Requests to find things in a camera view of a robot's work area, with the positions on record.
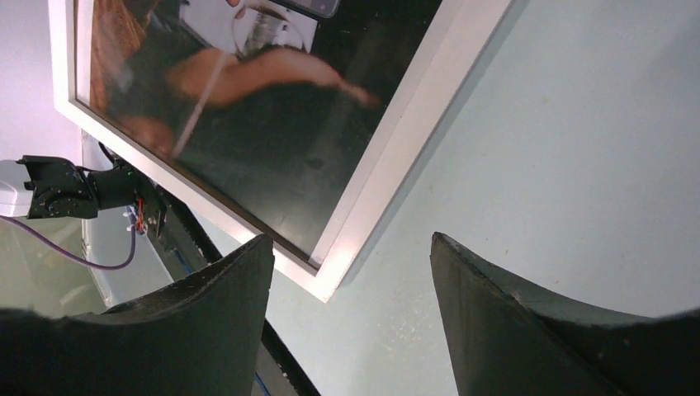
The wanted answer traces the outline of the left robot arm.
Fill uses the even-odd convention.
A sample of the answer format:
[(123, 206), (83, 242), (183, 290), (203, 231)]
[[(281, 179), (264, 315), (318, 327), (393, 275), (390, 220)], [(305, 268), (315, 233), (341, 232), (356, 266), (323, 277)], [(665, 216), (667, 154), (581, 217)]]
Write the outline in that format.
[(157, 187), (129, 163), (88, 170), (65, 158), (24, 156), (1, 161), (1, 215), (27, 219), (95, 219), (130, 206), (140, 226), (160, 235), (167, 206)]

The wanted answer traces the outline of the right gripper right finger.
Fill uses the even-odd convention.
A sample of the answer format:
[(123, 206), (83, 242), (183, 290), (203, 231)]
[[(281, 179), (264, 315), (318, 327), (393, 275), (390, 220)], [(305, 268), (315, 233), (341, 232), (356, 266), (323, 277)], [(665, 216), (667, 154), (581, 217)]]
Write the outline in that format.
[(696, 395), (699, 312), (647, 318), (565, 297), (444, 233), (430, 265), (461, 395)]

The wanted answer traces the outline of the wooden picture frame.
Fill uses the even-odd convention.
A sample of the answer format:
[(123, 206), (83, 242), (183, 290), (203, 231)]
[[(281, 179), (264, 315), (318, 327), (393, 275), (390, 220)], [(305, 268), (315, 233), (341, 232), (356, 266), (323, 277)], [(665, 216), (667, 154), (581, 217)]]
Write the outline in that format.
[[(141, 148), (91, 110), (89, 60), (94, 4), (48, 4), (55, 109), (240, 243), (263, 227)], [(445, 1), (437, 10), (396, 96), (309, 258), (276, 242), (276, 269), (327, 302), (377, 229), (382, 215), (476, 66), (511, 1)]]

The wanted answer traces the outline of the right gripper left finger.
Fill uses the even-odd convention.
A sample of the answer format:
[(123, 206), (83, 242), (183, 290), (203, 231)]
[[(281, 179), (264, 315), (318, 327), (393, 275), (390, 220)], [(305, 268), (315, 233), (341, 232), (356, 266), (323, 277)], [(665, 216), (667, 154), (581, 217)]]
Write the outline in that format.
[(257, 236), (104, 313), (1, 312), (4, 395), (248, 395), (274, 257)]

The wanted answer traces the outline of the printed photo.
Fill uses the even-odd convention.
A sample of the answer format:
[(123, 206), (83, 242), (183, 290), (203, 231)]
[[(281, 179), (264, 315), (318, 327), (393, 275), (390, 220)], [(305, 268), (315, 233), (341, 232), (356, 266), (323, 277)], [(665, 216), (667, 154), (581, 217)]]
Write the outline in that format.
[(94, 1), (86, 103), (307, 258), (439, 6)]

